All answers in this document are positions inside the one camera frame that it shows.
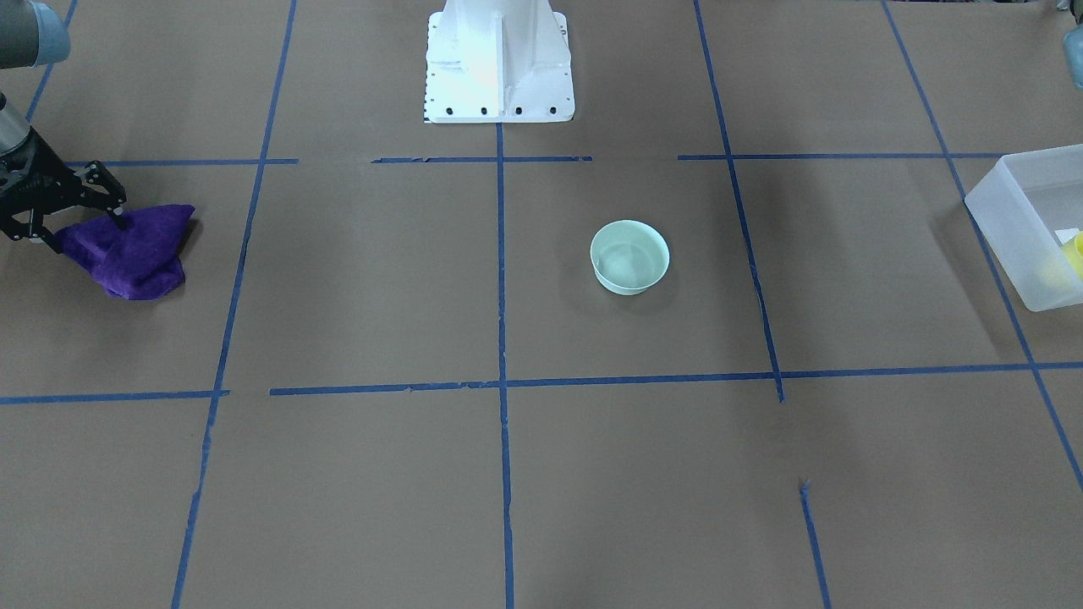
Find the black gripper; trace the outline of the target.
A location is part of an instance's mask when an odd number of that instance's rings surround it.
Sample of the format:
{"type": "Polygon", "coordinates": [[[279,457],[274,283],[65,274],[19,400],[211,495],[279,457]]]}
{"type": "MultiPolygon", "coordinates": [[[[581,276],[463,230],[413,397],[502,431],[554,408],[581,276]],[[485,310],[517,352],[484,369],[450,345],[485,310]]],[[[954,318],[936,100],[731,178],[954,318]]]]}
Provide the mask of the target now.
{"type": "Polygon", "coordinates": [[[58,154],[31,127],[14,150],[3,154],[1,230],[12,242],[34,239],[54,252],[64,246],[44,224],[44,216],[74,208],[92,209],[108,216],[123,231],[127,192],[104,161],[76,166],[58,154]]]}

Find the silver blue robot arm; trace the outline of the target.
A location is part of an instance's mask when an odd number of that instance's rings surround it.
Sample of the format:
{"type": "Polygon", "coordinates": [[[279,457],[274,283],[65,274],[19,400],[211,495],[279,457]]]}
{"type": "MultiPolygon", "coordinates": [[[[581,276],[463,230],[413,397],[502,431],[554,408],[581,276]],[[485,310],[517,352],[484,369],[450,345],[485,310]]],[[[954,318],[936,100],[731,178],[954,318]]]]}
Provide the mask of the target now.
{"type": "MultiPolygon", "coordinates": [[[[45,1],[3,1],[1,25],[3,76],[40,72],[69,57],[69,28],[45,1]]],[[[1,220],[8,239],[35,239],[62,251],[47,219],[74,208],[97,211],[125,229],[128,196],[104,163],[76,168],[63,161],[15,99],[3,93],[1,107],[1,220]]]]}

